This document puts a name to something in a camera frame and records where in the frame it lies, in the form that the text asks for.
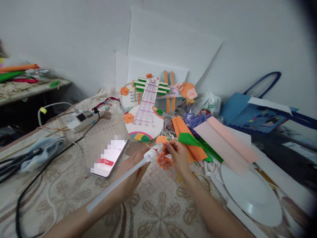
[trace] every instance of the hand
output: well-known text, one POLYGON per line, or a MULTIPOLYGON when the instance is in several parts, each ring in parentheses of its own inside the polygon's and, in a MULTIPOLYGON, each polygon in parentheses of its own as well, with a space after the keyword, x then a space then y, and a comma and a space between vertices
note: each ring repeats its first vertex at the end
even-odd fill
POLYGON ((170 140, 166 143, 166 149, 171 154, 176 173, 185 182, 193 175, 187 158, 186 148, 178 140, 170 140))
MULTIPOLYGON (((135 152, 130 158, 123 161, 120 164, 120 167, 113 179, 113 182, 118 180, 122 175, 124 175, 126 172, 128 172, 130 169, 132 169, 137 163, 139 163, 143 157, 144 154, 149 150, 149 148, 143 148, 137 152, 135 152)), ((150 162, 143 165, 141 168, 139 168, 137 171, 135 171, 133 174, 131 174, 128 178, 123 180, 122 183, 120 183, 108 196, 107 200, 111 201, 113 204, 113 207, 116 207, 123 203, 126 199, 128 199, 136 189, 136 187, 139 185, 142 177, 145 174, 146 169, 148 168, 150 162)))

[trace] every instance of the blue bag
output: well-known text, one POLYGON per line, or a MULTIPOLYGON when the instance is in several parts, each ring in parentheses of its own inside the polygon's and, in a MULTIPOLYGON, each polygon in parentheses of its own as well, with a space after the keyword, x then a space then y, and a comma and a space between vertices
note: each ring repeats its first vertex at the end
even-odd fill
POLYGON ((225 119, 225 125, 252 132, 259 133, 269 133, 286 120, 290 119, 299 124, 307 126, 309 128, 317 130, 317 120, 310 118, 308 116, 297 113, 298 109, 290 107, 292 114, 265 107, 255 104, 250 104, 250 96, 246 95, 253 87, 255 87, 259 82, 266 79, 268 76, 276 74, 276 78, 273 83, 262 93, 259 98, 263 96, 276 84, 280 79, 281 72, 271 72, 260 80, 258 80, 254 85, 248 88, 243 94, 235 93, 225 106, 221 110, 221 116, 225 119))

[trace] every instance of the table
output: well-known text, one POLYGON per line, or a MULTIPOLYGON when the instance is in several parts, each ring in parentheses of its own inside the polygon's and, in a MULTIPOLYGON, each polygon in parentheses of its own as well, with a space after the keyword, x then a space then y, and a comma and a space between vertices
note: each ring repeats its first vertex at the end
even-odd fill
MULTIPOLYGON (((118 98, 119 93, 115 92, 115 89, 101 89, 97 95, 78 103, 76 108, 91 110, 110 96, 118 98)), ((111 119, 101 118, 87 133, 88 135, 127 135, 122 119, 124 113, 120 103, 111 101, 108 106, 110 107, 111 119)), ((67 121, 70 119, 71 115, 61 117, 61 126, 66 126, 67 121)), ((49 124, 48 127, 56 128, 56 121, 49 124)), ((64 133, 68 139, 75 141, 86 130, 87 128, 76 134, 71 133, 71 131, 65 131, 64 133)), ((45 135, 47 135, 47 132, 40 129, 35 130, 28 136, 0 150, 0 158, 45 135)), ((58 221, 90 201, 110 185, 120 163, 130 156, 131 148, 135 147, 136 143, 139 143, 131 137, 128 138, 128 144, 109 179, 97 176, 89 176, 85 179, 87 175, 87 146, 85 138, 78 142, 81 149, 75 164, 63 173, 51 188, 50 197, 56 205, 58 221)), ((25 148, 15 155, 27 151, 28 148, 25 148)), ((72 163, 76 151, 77 148, 73 146, 57 157, 26 193, 22 201, 20 218, 25 237, 44 232, 52 224, 53 210, 46 200, 47 188, 57 175, 72 163)), ((204 169, 194 163, 191 164, 191 169, 199 174, 204 173, 204 169)), ((0 237, 16 237, 16 202, 21 192, 36 175, 36 172, 18 174, 0 185, 0 237)), ((224 199, 213 183, 211 183, 211 188, 213 197, 225 205, 224 199)), ((292 204, 287 201, 286 204, 292 207, 292 204)), ((277 234, 291 237, 287 230, 285 219, 276 228, 257 225, 268 237, 276 237, 277 234)), ((153 161, 134 191, 133 196, 98 221, 83 237, 197 236, 212 237, 212 234, 207 230, 203 218, 190 195, 181 183, 177 181, 175 170, 164 170, 153 161)))
POLYGON ((45 93, 54 89, 57 89, 57 86, 54 87, 50 87, 50 84, 52 82, 55 81, 60 81, 59 87, 64 87, 66 85, 70 85, 72 83, 72 81, 66 80, 66 79, 60 79, 60 78, 54 78, 54 79, 50 79, 48 83, 41 83, 38 84, 34 87, 28 88, 26 90, 23 90, 19 93, 13 94, 10 98, 3 98, 0 99, 0 106, 6 105, 6 104, 10 104, 12 102, 21 100, 21 99, 25 99, 25 98, 29 98, 41 93, 45 93))

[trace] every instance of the smartphone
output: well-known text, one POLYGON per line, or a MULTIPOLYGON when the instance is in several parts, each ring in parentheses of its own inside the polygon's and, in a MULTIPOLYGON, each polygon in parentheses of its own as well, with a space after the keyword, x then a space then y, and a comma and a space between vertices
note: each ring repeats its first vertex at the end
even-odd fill
POLYGON ((115 140, 113 149, 105 150, 104 154, 97 159, 98 163, 94 164, 93 173, 96 176, 108 178, 115 167, 127 141, 115 140))

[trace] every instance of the bag handle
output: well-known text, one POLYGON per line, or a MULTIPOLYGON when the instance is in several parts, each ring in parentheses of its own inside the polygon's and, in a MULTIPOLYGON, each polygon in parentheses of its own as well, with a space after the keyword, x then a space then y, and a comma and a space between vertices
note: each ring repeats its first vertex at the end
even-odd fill
POLYGON ((274 81, 271 83, 271 85, 264 91, 264 93, 262 93, 258 98, 263 98, 263 96, 271 90, 271 88, 273 88, 273 86, 277 83, 277 81, 280 79, 282 73, 279 71, 275 71, 275 72, 271 72, 265 76, 263 76, 262 78, 260 78, 258 81, 255 82, 255 84, 253 84, 251 87, 249 87, 243 94, 246 95, 252 88, 254 88, 259 82, 263 81, 264 79, 266 79, 268 76, 272 75, 272 74, 277 74, 276 78, 274 79, 274 81))
POLYGON ((290 119, 294 122, 297 122, 303 126, 306 126, 308 128, 317 130, 317 120, 314 118, 311 118, 309 116, 305 116, 303 114, 300 114, 298 112, 292 112, 293 116, 287 112, 280 111, 277 109, 270 108, 270 111, 278 113, 278 115, 281 115, 283 117, 286 117, 287 119, 290 119))

